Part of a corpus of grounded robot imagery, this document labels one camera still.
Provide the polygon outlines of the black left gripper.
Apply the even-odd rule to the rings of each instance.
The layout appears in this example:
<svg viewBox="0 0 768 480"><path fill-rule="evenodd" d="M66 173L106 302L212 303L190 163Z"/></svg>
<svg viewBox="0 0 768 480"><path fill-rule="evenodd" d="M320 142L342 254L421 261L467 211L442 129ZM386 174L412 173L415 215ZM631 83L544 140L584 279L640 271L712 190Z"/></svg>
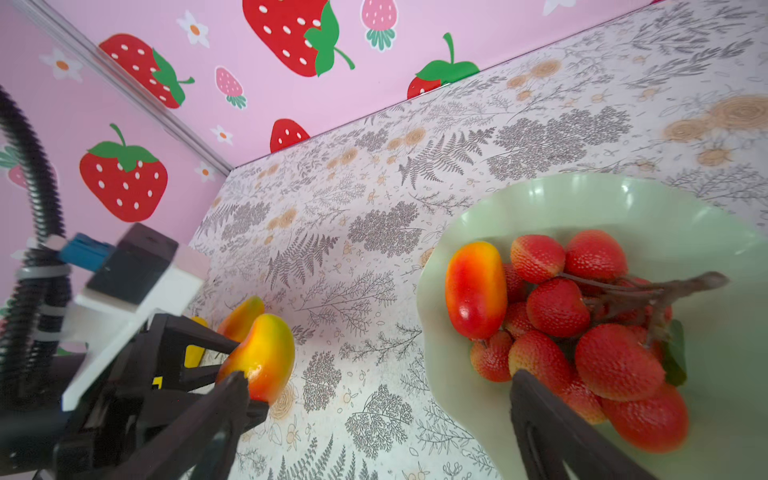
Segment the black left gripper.
<svg viewBox="0 0 768 480"><path fill-rule="evenodd" d="M188 346L228 354L237 344L186 317L156 315L64 411L61 396L85 359L57 357L33 403L1 410L1 473L55 479L110 479L218 384L218 366L187 368ZM263 423L268 404L250 399L243 433Z"/></svg>

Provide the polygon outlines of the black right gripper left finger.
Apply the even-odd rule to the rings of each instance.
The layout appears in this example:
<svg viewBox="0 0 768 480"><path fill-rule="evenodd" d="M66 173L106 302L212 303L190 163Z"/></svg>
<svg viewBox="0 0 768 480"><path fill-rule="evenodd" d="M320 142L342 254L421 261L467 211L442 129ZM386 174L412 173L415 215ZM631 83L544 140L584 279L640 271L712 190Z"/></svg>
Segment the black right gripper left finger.
<svg viewBox="0 0 768 480"><path fill-rule="evenodd" d="M246 426L247 381L235 372L108 475L110 479L226 479Z"/></svg>

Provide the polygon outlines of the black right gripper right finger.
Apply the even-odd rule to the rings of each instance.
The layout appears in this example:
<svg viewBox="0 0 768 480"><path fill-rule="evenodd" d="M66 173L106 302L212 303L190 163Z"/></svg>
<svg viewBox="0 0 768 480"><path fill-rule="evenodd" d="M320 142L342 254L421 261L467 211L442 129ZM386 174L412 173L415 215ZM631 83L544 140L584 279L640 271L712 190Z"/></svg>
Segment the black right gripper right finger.
<svg viewBox="0 0 768 480"><path fill-rule="evenodd" d="M512 377L510 419L530 479L651 479L525 370Z"/></svg>

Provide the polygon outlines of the long yellow-red fake mango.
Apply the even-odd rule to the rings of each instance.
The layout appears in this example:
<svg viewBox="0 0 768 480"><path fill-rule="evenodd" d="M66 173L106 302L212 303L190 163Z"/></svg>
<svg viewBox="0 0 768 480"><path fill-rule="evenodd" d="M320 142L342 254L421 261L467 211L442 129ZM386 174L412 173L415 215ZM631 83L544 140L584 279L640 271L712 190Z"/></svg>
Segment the long yellow-red fake mango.
<svg viewBox="0 0 768 480"><path fill-rule="evenodd" d="M272 405L286 387L294 363L295 344L290 327L279 316L262 314L224 361L216 383L239 372L248 382L250 399Z"/></svg>

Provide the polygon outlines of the small red-yellow fake mango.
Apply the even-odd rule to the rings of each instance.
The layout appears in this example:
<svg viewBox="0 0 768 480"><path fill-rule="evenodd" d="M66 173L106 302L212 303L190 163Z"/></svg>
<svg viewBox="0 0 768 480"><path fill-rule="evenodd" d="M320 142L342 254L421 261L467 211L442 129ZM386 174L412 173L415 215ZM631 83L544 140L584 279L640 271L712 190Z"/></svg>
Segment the small red-yellow fake mango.
<svg viewBox="0 0 768 480"><path fill-rule="evenodd" d="M494 245L477 241L454 254L446 271L445 301L460 335L486 340L500 329L508 299L501 255Z"/></svg>

